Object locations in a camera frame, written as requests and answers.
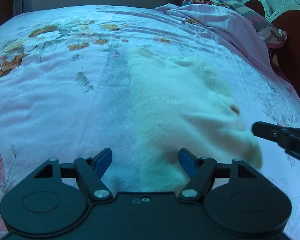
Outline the colourful patterned pillow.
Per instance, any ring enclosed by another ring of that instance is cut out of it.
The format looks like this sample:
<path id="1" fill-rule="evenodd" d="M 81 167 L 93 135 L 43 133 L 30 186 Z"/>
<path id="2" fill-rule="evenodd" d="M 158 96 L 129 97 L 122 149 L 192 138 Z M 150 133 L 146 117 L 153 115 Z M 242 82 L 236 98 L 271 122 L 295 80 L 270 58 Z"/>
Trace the colourful patterned pillow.
<path id="1" fill-rule="evenodd" d="M 181 5 L 190 4 L 218 5 L 239 13 L 252 23 L 269 49 L 282 47 L 287 39 L 287 33 L 270 22 L 271 8 L 265 0 L 183 0 Z"/>

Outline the dark red headboard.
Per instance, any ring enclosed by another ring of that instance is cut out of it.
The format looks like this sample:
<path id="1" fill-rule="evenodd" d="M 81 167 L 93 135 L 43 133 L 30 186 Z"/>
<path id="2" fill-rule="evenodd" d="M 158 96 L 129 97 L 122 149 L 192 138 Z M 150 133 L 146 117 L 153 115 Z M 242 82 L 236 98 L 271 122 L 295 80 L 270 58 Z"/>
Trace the dark red headboard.
<path id="1" fill-rule="evenodd" d="M 265 0 L 242 0 L 242 3 L 287 32 L 285 44 L 272 50 L 270 61 L 275 73 L 290 83 L 300 98 L 300 6 L 285 5 L 271 12 Z"/>

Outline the pink floral bed sheet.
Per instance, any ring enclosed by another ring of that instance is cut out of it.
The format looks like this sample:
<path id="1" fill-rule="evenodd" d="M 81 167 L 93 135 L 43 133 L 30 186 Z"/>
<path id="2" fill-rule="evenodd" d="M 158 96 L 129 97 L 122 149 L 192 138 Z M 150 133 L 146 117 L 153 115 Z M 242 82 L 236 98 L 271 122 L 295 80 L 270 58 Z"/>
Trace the pink floral bed sheet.
<path id="1" fill-rule="evenodd" d="M 108 147 L 104 182 L 143 191 L 128 53 L 137 48 L 210 62 L 250 131 L 257 121 L 300 127 L 300 99 L 272 70 L 252 23 L 217 5 L 155 9 L 80 6 L 35 11 L 0 26 L 0 202 L 41 163 L 63 163 Z M 300 161 L 255 138 L 260 172 L 289 196 L 285 228 L 300 239 Z M 0 217 L 0 238 L 6 235 Z"/>

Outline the cream knit sweater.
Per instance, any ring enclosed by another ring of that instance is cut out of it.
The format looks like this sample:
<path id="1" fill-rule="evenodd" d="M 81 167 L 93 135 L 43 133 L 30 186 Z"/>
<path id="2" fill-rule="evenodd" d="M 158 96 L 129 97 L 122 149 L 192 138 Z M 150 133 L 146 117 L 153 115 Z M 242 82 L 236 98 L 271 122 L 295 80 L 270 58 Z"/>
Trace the cream knit sweater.
<path id="1" fill-rule="evenodd" d="M 220 163 L 239 158 L 262 167 L 260 146 L 209 61 L 137 48 L 127 65 L 143 191 L 181 191 L 189 180 L 179 165 L 182 148 Z"/>

